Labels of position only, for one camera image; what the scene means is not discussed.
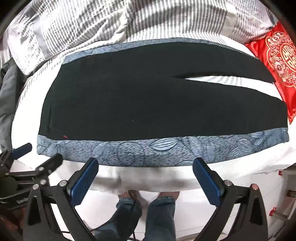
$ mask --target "metal screw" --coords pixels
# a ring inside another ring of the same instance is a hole
[[[61,187],[65,186],[66,184],[67,184],[67,181],[66,181],[66,180],[63,180],[63,181],[60,181],[60,182],[59,182],[59,185],[60,185]]]
[[[38,188],[39,188],[39,185],[38,184],[34,184],[33,189],[36,190]]]
[[[40,184],[45,185],[45,184],[46,184],[46,180],[42,179],[42,180],[40,181]]]
[[[258,190],[258,189],[259,189],[259,187],[258,187],[257,184],[252,184],[252,188],[253,188],[254,190]]]
[[[4,151],[5,151],[4,145],[0,144],[0,153],[2,153]]]
[[[229,181],[229,180],[225,180],[224,183],[225,183],[226,186],[231,186],[232,185],[232,182]]]

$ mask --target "foot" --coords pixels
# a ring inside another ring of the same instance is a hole
[[[138,201],[138,199],[137,199],[137,192],[138,192],[138,191],[136,191],[136,190],[129,190],[129,191],[130,191],[132,197],[130,196],[130,194],[129,194],[128,191],[127,191],[127,192],[125,192],[125,193],[123,193],[123,194],[118,195],[119,199],[120,199],[120,198],[129,197],[129,198],[134,199],[135,201]]]
[[[172,197],[175,201],[178,199],[180,192],[161,192],[158,197]]]

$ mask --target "jeans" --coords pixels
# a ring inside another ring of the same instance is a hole
[[[121,198],[116,212],[95,231],[98,241],[127,241],[142,216],[140,205],[131,198]],[[176,241],[174,224],[175,200],[159,197],[150,203],[143,241]]]

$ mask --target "white bedsheet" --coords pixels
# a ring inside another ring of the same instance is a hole
[[[58,74],[64,56],[65,54],[63,53],[55,56],[46,64],[46,68],[40,69],[28,80],[29,84],[26,86],[26,91],[22,93],[22,98],[15,114],[12,125],[12,146],[17,148],[27,142],[33,145],[32,152],[20,158],[21,162],[32,168],[37,167],[48,159],[48,157],[38,155],[36,152],[37,134],[46,93]],[[260,85],[255,83],[254,88],[272,96],[276,95],[274,86],[260,88]],[[269,172],[288,167],[295,162],[295,122],[289,126],[288,133],[290,135],[290,141],[287,143],[281,143],[261,152],[238,159],[213,163],[209,166],[222,179],[230,180],[252,173]],[[60,180],[68,179],[74,171],[80,169],[82,166],[83,163],[64,161],[63,165],[52,174],[51,184],[55,185]],[[120,194],[128,189],[159,192],[191,190],[199,187],[191,166],[162,168],[100,166],[91,189]]]

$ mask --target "blue handle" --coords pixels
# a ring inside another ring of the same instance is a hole
[[[23,146],[21,146],[21,147],[19,147],[17,149],[14,149],[11,152],[11,158],[13,160],[17,160],[20,157],[22,157],[22,156],[26,155],[27,153],[29,153],[31,150],[32,150],[31,143],[24,144]]]
[[[202,158],[193,161],[193,173],[204,191],[209,203],[216,207],[221,204],[221,196],[224,193],[222,179],[212,171]]]
[[[80,205],[99,170],[98,160],[90,158],[80,171],[80,177],[70,190],[70,203],[73,207]]]

